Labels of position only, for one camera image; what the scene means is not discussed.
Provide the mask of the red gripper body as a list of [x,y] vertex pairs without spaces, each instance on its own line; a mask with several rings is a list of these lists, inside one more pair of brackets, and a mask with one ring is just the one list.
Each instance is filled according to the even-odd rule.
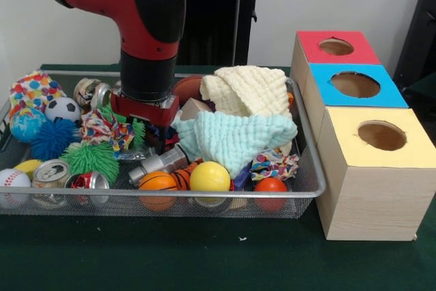
[[179,98],[176,95],[169,95],[163,102],[140,102],[112,92],[110,103],[115,113],[149,121],[160,128],[171,125],[179,108]]

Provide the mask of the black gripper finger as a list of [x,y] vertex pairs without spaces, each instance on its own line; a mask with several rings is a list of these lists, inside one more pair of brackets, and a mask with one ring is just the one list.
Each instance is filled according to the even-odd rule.
[[157,147],[157,154],[162,155],[166,152],[166,134],[168,132],[167,127],[158,127],[159,132],[159,142]]

